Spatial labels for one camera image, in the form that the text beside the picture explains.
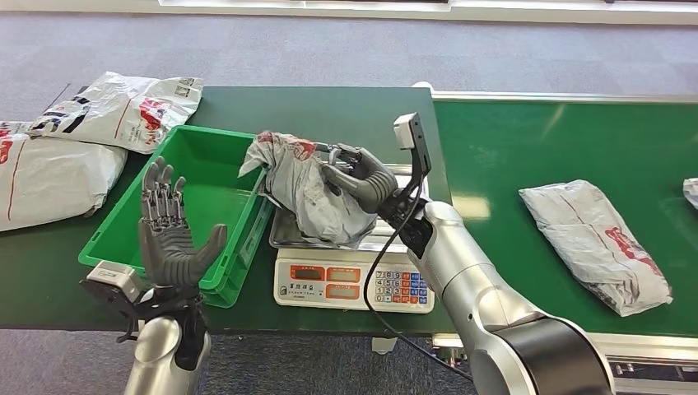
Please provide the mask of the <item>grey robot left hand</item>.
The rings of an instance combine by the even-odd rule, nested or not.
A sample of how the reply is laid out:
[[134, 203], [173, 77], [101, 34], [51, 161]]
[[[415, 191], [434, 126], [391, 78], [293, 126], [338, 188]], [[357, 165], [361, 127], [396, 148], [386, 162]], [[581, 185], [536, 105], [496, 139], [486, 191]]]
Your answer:
[[173, 179], [174, 166], [159, 156], [142, 177], [138, 241], [142, 265], [155, 286], [197, 287], [224, 250], [228, 227], [216, 224], [197, 248], [184, 204], [183, 176]]

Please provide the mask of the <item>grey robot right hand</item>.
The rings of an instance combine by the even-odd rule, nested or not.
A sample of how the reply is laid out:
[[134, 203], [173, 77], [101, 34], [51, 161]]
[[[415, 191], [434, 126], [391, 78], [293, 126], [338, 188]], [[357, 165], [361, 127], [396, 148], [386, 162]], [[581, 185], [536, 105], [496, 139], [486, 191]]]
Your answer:
[[348, 193], [366, 213], [376, 214], [379, 206], [398, 188], [393, 173], [364, 147], [337, 144], [338, 157], [349, 164], [339, 167], [321, 164], [324, 179], [343, 193]]

